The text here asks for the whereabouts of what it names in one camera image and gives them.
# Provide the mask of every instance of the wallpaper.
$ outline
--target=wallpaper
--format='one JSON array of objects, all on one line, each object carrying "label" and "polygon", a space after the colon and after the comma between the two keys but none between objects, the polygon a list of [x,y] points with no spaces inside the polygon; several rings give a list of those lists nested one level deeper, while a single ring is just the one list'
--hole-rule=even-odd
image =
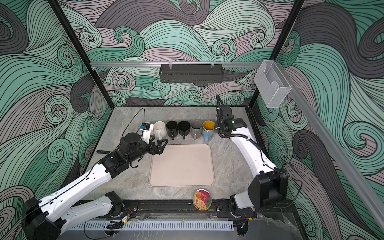
[{"label": "wallpaper", "polygon": [[[383,33],[384,1],[327,0],[300,11],[278,61],[384,200]],[[295,205],[309,239],[384,239],[295,100],[257,105],[272,160],[304,182]]]},{"label": "wallpaper", "polygon": [[[293,0],[59,0],[91,61],[268,60]],[[311,5],[321,0],[311,0]],[[223,83],[161,83],[159,68],[99,68],[118,106],[248,105],[257,69]]]},{"label": "wallpaper", "polygon": [[111,109],[46,0],[0,0],[0,238],[77,178]]}]

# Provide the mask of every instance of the robotic arm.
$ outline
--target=robotic arm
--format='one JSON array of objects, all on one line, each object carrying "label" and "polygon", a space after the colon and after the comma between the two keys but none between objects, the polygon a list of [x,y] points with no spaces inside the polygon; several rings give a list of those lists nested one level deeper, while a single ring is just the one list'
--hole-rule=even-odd
[{"label": "robotic arm", "polygon": [[156,145],[148,135],[150,124],[143,125],[142,136],[131,132],[122,137],[116,151],[106,155],[91,170],[64,188],[41,200],[31,198],[26,201],[22,221],[26,237],[29,240],[54,240],[72,226],[97,216],[111,214],[121,217],[122,200],[115,192],[107,193],[96,201],[71,206],[96,187],[132,167],[132,162],[140,161],[146,153],[162,154],[168,140],[158,140]]},{"label": "robotic arm", "polygon": [[255,142],[247,125],[241,118],[235,118],[228,105],[224,105],[218,94],[217,132],[222,138],[231,138],[240,149],[254,177],[248,190],[231,196],[233,210],[247,207],[259,209],[286,197],[288,175],[284,169],[277,169]]}]

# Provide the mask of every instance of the gray mug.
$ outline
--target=gray mug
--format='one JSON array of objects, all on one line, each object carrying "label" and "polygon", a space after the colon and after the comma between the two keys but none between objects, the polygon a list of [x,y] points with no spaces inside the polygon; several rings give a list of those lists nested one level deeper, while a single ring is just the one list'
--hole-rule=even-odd
[{"label": "gray mug", "polygon": [[195,120],[191,122],[191,131],[190,134],[194,140],[198,139],[201,137],[201,131],[203,130],[203,123]]}]

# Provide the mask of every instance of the black mug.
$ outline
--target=black mug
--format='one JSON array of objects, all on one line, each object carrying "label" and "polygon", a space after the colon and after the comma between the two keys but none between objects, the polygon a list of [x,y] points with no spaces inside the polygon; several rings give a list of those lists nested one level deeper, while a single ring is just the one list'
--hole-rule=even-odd
[{"label": "black mug", "polygon": [[178,124],[178,128],[180,135],[182,135],[183,139],[185,139],[185,136],[189,134],[191,124],[188,121],[181,121]]},{"label": "black mug", "polygon": [[169,121],[167,122],[167,133],[168,136],[172,138],[172,140],[175,140],[175,137],[179,134],[177,129],[177,122],[175,121]]}]

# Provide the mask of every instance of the tin lid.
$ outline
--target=tin lid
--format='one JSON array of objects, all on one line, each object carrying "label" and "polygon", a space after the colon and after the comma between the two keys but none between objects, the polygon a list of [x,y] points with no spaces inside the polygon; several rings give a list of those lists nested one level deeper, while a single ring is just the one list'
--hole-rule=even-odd
[{"label": "tin lid", "polygon": [[207,210],[212,203],[209,192],[205,189],[199,189],[193,195],[193,205],[199,210]]}]

